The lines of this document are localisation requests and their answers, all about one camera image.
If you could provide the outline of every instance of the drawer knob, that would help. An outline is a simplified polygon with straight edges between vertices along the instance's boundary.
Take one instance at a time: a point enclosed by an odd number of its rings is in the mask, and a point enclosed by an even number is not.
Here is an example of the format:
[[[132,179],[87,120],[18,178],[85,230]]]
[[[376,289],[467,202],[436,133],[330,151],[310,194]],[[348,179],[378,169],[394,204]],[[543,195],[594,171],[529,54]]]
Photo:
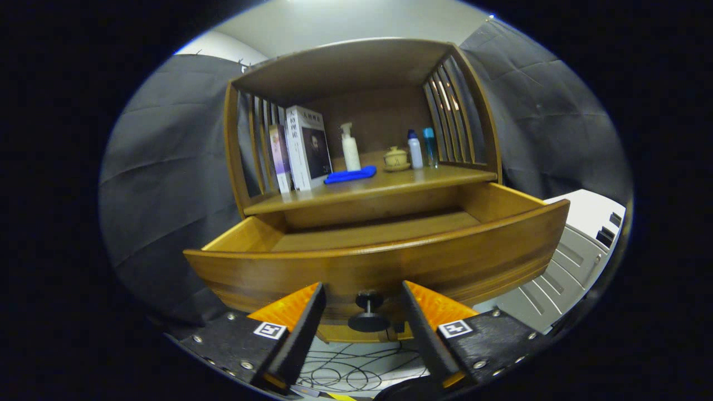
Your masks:
[[[374,333],[389,328],[391,322],[375,310],[384,303],[384,297],[376,291],[363,291],[356,296],[356,304],[364,309],[349,318],[347,325],[352,330]]]

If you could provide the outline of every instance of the white pump bottle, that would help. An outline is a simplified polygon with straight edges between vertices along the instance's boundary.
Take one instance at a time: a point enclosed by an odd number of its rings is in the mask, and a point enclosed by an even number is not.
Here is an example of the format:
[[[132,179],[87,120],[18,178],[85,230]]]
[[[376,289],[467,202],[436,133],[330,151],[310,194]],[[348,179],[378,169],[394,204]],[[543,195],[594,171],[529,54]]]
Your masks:
[[[341,127],[342,149],[344,150],[344,161],[347,164],[347,171],[361,170],[359,152],[357,150],[357,140],[352,138],[352,123],[343,123]]]

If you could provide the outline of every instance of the gray curtain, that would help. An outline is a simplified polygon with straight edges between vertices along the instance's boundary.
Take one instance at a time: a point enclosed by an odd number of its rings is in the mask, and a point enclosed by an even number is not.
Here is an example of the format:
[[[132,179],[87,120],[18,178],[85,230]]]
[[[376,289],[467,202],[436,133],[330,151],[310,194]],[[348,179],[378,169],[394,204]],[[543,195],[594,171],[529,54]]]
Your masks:
[[[586,189],[627,204],[632,173],[616,129],[564,61],[498,20],[460,47],[485,86],[507,186],[543,199]]]
[[[240,221],[225,167],[223,102],[240,65],[168,59],[136,91],[109,139],[99,210],[110,262],[156,313],[202,324],[224,306],[183,257]]]

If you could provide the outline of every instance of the blue cloth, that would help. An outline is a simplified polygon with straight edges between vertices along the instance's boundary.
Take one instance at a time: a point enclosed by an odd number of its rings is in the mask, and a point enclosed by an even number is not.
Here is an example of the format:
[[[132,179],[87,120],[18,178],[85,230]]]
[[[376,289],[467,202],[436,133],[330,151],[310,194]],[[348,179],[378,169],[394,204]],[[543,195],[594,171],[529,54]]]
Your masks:
[[[337,171],[329,174],[324,180],[325,184],[341,183],[343,181],[361,180],[362,178],[373,177],[376,174],[376,166],[367,166],[357,171]]]

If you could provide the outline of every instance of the portrait on book cover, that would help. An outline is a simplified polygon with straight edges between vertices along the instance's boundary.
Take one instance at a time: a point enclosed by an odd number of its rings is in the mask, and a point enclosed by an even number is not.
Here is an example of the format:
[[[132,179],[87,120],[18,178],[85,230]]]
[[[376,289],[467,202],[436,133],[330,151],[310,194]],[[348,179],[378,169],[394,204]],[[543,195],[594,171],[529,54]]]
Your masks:
[[[321,177],[332,172],[327,150],[327,137],[324,131],[313,128],[302,128],[304,136],[304,149],[307,152],[307,165],[311,179]]]

